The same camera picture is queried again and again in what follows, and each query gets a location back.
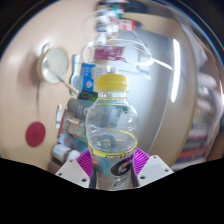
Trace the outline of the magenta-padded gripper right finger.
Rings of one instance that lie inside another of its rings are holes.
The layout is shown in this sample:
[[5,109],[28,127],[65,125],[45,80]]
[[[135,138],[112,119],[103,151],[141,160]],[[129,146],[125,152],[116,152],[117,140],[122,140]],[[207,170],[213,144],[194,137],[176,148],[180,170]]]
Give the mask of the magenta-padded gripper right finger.
[[133,187],[143,187],[172,173],[172,169],[158,155],[150,156],[136,149],[131,171]]

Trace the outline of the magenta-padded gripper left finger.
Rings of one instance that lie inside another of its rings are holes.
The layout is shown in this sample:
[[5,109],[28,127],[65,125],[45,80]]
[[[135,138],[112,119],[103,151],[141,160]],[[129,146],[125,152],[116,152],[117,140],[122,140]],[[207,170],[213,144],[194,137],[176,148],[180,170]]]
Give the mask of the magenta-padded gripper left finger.
[[68,159],[56,172],[56,176],[83,188],[96,188],[96,175],[89,151],[84,152],[77,158]]

